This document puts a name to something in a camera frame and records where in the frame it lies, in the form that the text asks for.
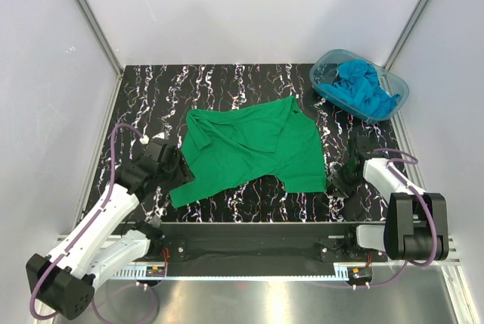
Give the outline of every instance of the green shirt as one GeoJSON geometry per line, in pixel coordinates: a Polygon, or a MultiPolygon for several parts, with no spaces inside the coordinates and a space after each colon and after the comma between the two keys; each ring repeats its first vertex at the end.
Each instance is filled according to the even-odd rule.
{"type": "Polygon", "coordinates": [[[229,112],[191,110],[181,150],[195,180],[170,192],[181,207],[263,175],[288,193],[325,192],[318,128],[293,96],[229,112]]]}

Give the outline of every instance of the black marble table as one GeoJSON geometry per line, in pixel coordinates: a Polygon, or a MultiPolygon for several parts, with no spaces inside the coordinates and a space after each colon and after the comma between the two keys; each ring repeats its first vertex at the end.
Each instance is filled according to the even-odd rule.
{"type": "MultiPolygon", "coordinates": [[[[127,66],[110,121],[130,123],[152,137],[182,145],[185,118],[192,108],[229,111],[295,95],[302,111],[320,131],[329,175],[348,157],[352,136],[373,136],[381,147],[397,148],[389,121],[363,123],[317,95],[309,79],[311,64],[153,65],[127,66]]],[[[141,145],[128,131],[118,134],[116,164],[141,145]]],[[[99,199],[109,180],[110,149],[106,141],[85,212],[99,199]]],[[[156,214],[166,222],[323,222],[384,220],[386,202],[364,184],[351,198],[325,193],[287,194],[274,176],[263,176],[210,198],[175,209],[159,192],[145,199],[127,219],[156,214]]]]}

